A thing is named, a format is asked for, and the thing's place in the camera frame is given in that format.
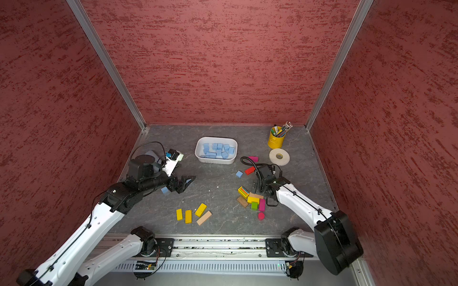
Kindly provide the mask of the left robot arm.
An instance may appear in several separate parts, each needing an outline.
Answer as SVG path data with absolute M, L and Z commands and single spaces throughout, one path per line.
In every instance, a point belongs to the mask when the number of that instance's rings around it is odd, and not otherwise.
M 157 245 L 155 234 L 139 226 L 120 243 L 87 261 L 104 236 L 144 197 L 163 188 L 179 194 L 186 190 L 195 176 L 178 178 L 173 174 L 183 157 L 170 149 L 161 162 L 148 154 L 130 160 L 126 180 L 110 186 L 70 238 L 39 267 L 22 271 L 17 284 L 91 286 L 132 256 L 166 256 L 167 251 Z

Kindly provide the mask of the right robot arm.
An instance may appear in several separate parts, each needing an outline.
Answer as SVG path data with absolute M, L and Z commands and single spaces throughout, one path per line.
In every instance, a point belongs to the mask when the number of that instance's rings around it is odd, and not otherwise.
M 309 199 L 272 167 L 255 167 L 261 193 L 288 207 L 311 229 L 285 231 L 280 239 L 267 239 L 267 255 L 273 251 L 297 258 L 301 253 L 318 258 L 333 275 L 340 274 L 364 254 L 358 235 L 347 214 L 331 211 Z

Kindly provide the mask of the red block right cluster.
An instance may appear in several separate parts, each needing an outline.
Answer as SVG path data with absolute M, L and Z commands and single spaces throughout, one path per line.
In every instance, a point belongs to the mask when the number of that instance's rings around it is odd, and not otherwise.
M 246 175 L 250 175 L 256 171 L 255 166 L 250 167 L 249 169 L 245 170 Z

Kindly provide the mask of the tan block right cluster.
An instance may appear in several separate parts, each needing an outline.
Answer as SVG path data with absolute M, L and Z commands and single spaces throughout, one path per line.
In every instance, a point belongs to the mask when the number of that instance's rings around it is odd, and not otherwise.
M 259 194 L 249 193 L 249 196 L 253 198 L 264 199 L 264 196 Z

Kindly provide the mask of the white tape roll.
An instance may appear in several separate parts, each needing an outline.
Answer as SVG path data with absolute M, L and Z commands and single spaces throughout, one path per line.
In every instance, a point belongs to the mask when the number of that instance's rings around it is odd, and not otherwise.
M 285 166 L 290 162 L 291 157 L 289 153 L 284 149 L 276 148 L 270 151 L 269 159 L 272 164 L 276 164 L 278 166 Z

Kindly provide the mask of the magenta long block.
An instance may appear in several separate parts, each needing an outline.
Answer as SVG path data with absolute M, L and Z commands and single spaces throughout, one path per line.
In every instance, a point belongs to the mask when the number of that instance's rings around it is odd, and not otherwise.
M 258 206 L 258 210 L 259 210 L 260 212 L 264 212 L 264 211 L 265 211 L 265 207 L 266 207 L 265 199 L 260 199 L 260 203 L 259 203 L 259 206 Z

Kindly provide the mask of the yellow long block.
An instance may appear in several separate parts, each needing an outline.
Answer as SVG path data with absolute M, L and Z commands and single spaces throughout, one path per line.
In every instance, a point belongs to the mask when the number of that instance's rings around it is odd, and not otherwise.
M 201 203 L 200 206 L 195 211 L 195 215 L 200 218 L 205 213 L 206 209 L 207 209 L 207 205 L 204 203 Z

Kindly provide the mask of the yellow block right cluster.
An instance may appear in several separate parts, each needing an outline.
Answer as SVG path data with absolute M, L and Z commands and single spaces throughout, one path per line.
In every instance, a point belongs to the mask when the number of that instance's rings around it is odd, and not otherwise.
M 259 204 L 259 203 L 260 203 L 260 199 L 257 198 L 257 197 L 251 197 L 251 196 L 249 196 L 249 197 L 247 198 L 247 202 L 250 203 L 250 204 L 251 204 L 251 203 Z

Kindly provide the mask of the striped yellow block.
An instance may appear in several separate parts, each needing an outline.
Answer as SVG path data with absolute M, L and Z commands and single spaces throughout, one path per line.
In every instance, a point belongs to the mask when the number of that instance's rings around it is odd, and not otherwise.
M 245 200 L 248 199 L 249 192 L 244 187 L 240 187 L 237 191 Z

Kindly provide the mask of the brown wooden block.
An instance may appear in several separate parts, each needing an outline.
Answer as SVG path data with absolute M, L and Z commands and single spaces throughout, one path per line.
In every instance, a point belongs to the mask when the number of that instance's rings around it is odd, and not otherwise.
M 239 196 L 237 198 L 237 202 L 243 207 L 243 208 L 247 208 L 249 206 L 249 203 L 247 202 L 247 200 L 245 200 L 242 196 Z

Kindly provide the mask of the long tan wooden block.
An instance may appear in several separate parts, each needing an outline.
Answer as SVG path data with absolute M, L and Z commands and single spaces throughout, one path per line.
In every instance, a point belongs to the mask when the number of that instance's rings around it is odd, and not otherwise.
M 212 213 L 210 211 L 207 211 L 205 214 L 203 214 L 198 220 L 197 224 L 200 226 L 203 223 L 205 223 L 210 217 L 212 216 Z

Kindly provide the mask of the yellow pen holder can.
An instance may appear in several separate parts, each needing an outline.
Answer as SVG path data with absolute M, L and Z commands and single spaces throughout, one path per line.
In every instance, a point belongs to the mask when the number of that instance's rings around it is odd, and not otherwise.
M 268 139 L 268 146 L 271 149 L 282 148 L 285 136 L 281 133 L 281 127 L 274 125 Z

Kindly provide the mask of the white plastic tray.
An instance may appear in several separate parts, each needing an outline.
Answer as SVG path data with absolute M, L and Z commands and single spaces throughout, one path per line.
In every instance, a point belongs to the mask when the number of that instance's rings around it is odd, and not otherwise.
M 201 163 L 232 164 L 237 157 L 238 143 L 232 138 L 202 137 L 195 148 Z

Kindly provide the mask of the pens in can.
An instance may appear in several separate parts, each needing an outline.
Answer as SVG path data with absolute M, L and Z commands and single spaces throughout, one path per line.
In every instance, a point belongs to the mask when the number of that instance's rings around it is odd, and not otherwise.
M 271 135 L 276 137 L 276 138 L 283 138 L 291 129 L 293 125 L 291 122 L 286 122 L 284 125 L 279 126 L 279 125 L 274 125 L 271 128 Z

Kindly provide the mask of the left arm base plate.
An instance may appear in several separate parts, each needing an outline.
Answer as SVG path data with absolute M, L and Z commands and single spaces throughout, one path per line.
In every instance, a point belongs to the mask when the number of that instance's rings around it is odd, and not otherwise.
M 156 238 L 156 246 L 160 257 L 171 257 L 175 240 L 173 238 Z

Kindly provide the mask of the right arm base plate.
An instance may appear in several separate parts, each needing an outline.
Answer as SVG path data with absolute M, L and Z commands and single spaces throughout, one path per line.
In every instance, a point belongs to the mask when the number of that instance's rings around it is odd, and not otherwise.
M 288 238 L 267 238 L 265 240 L 267 257 L 283 257 L 296 259 L 300 257 L 316 257 L 315 245 L 310 240 Z

